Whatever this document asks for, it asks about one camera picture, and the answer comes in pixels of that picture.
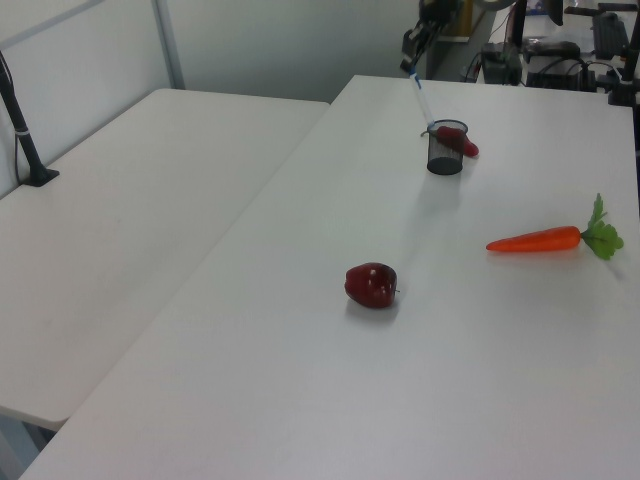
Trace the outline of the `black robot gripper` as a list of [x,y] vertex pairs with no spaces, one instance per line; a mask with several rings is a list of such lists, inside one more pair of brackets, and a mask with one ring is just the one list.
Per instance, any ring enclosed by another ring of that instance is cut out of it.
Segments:
[[403,36],[403,58],[400,68],[408,71],[416,69],[421,56],[436,40],[439,34],[457,17],[461,2],[455,0],[420,0],[418,3],[418,20],[415,26],[407,30]]

